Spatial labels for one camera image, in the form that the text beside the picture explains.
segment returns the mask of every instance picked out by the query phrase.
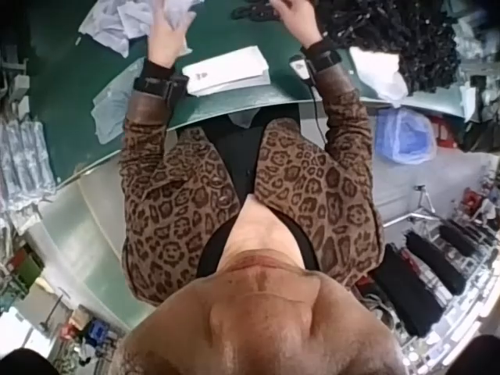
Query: light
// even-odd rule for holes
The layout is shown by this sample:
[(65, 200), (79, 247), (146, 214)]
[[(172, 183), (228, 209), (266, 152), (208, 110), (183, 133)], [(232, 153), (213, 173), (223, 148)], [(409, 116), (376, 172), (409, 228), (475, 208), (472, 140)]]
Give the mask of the light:
[(498, 301), (498, 297), (500, 297), (500, 278), (497, 280), (497, 283), (484, 303), (484, 307), (480, 312), (481, 318), (485, 318), (490, 315), (491, 310), (495, 307), (495, 303)]
[(446, 358), (443, 360), (443, 365), (444, 366), (449, 366), (453, 361), (455, 361), (456, 357), (459, 356), (459, 354), (462, 352), (462, 350), (469, 344), (469, 342), (472, 340), (474, 335), (476, 334), (477, 330), (479, 330), (479, 327), (481, 326), (480, 322), (475, 322), (472, 327), (467, 331), (466, 335), (462, 338), (460, 343), (456, 345), (453, 350), (446, 356)]
[(416, 354), (415, 352), (411, 352), (411, 353), (408, 354), (408, 358), (409, 358), (410, 361), (416, 362), (416, 361), (419, 360), (419, 355)]
[(479, 313), (481, 312), (482, 308), (483, 308), (483, 302), (478, 302), (476, 305), (474, 305), (472, 310), (470, 310), (469, 315), (457, 327), (455, 332), (453, 332), (452, 340), (454, 342), (459, 342), (460, 339), (463, 337), (463, 335), (466, 334), (466, 332), (469, 330), (469, 328), (472, 326), (474, 321), (479, 316)]
[(416, 373), (418, 373), (419, 375), (424, 375), (425, 373), (428, 372), (429, 372), (429, 367), (427, 367), (427, 365), (423, 365), (416, 371)]
[(435, 331), (432, 331), (430, 332), (430, 335), (427, 338), (427, 340), (425, 340), (425, 342), (427, 343), (427, 345), (434, 345), (438, 343), (440, 340), (441, 336), (439, 336)]

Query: green table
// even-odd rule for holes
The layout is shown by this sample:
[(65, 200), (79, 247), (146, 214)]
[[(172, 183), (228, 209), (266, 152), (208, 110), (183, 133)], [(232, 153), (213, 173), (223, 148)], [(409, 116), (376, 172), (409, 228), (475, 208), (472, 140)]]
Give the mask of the green table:
[[(145, 39), (133, 41), (130, 55), (122, 58), (111, 49), (83, 36), (78, 45), (77, 29), (93, 0), (67, 2), (45, 0), (30, 7), (32, 46), (37, 58), (30, 69), (32, 112), (45, 124), (52, 168), (63, 184), (106, 161), (120, 150), (120, 137), (106, 145), (98, 143), (91, 117), (92, 99), (123, 69), (146, 53)], [(310, 102), (307, 87), (288, 65), (298, 53), (298, 42), (278, 22), (253, 23), (231, 20), (230, 11), (243, 0), (207, 0), (200, 6), (187, 40), (193, 52), (181, 58), (182, 66), (250, 45), (258, 45), (270, 66), (272, 84), (226, 91), (201, 98), (186, 98), (176, 108), (171, 128), (242, 109), (291, 102)], [(381, 102), (373, 90), (354, 74), (346, 53), (344, 66), (366, 102)], [(456, 87), (435, 95), (418, 94), (408, 105), (461, 116)]]

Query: woman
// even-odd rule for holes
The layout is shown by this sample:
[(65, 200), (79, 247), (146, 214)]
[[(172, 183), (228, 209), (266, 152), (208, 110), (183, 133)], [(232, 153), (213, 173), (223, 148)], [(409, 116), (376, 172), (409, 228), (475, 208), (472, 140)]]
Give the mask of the woman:
[(156, 12), (121, 175), (124, 272), (158, 308), (127, 337), (114, 373), (405, 373), (391, 333), (346, 289), (383, 256), (366, 109), (313, 6), (271, 3), (323, 97), (325, 151), (280, 107), (247, 130), (226, 116), (195, 124), (164, 152), (187, 82), (173, 64), (194, 17), (171, 30)]

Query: blue plastic bag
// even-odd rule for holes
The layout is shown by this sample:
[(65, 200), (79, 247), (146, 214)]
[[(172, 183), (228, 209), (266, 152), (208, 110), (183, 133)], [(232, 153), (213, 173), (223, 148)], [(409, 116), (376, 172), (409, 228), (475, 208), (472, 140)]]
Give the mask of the blue plastic bag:
[(377, 116), (375, 152), (401, 164), (421, 164), (436, 156), (432, 123), (410, 109), (382, 109)]

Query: floor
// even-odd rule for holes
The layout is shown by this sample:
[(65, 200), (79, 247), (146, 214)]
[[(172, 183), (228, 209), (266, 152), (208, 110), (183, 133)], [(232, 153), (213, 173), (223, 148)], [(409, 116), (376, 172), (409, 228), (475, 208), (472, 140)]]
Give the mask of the floor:
[[(313, 105), (301, 105), (302, 132), (322, 145)], [(326, 121), (320, 110), (320, 127)], [(434, 160), (419, 166), (396, 165), (373, 158), (373, 196), (384, 220), (416, 207), (416, 184), (426, 184), (438, 212), (446, 216), (451, 200), (479, 183), (497, 158), (438, 150)], [(70, 307), (82, 304), (123, 330), (139, 324), (152, 307), (136, 301), (120, 268), (124, 240), (123, 195), (117, 160), (112, 159), (75, 184), (62, 189), (53, 203), (41, 207), (43, 220), (33, 227), (30, 241), (46, 262), (44, 276), (63, 288)], [(386, 232), (387, 241), (402, 240), (405, 224)]]

